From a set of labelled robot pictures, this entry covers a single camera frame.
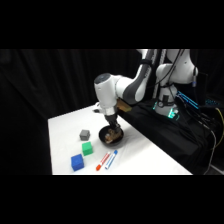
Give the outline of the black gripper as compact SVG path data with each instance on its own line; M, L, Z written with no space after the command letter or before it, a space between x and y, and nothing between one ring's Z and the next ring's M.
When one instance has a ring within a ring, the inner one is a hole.
M116 128L117 128L117 132L122 132L122 128L121 126L118 124L117 122L117 115L113 114L110 116L105 116L107 122L109 123L110 127L111 127L111 133L115 134L116 133Z

